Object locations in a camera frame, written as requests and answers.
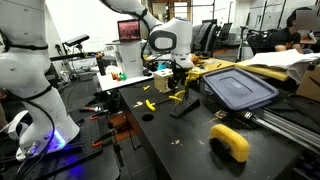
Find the person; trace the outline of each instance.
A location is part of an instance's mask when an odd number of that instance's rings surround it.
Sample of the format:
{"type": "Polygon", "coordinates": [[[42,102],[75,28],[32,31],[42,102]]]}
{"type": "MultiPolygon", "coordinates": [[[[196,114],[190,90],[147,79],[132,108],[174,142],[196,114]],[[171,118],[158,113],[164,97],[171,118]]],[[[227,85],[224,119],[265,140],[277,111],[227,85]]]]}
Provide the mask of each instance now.
{"type": "Polygon", "coordinates": [[[280,52],[296,49],[301,54],[313,53],[311,49],[302,49],[300,45],[301,35],[297,30],[296,16],[298,10],[312,10],[307,7],[298,8],[287,19],[287,27],[272,33],[266,38],[261,52],[280,52]]]}
{"type": "Polygon", "coordinates": [[[0,88],[0,130],[8,124],[7,120],[6,120],[6,115],[5,115],[3,107],[1,105],[1,100],[5,99],[6,96],[7,96],[7,93],[6,93],[5,89],[0,88]]]}

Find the computer monitor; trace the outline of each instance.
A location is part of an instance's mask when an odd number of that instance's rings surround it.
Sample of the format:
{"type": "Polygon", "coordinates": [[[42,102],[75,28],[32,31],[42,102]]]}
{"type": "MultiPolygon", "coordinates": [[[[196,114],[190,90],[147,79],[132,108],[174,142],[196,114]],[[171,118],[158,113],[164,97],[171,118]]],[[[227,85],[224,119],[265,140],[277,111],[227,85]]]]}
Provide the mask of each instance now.
{"type": "Polygon", "coordinates": [[[140,23],[135,19],[118,21],[118,32],[120,42],[138,41],[141,39],[140,23]]]}
{"type": "Polygon", "coordinates": [[[202,24],[204,24],[204,23],[218,24],[218,19],[202,20],[202,24]]]}

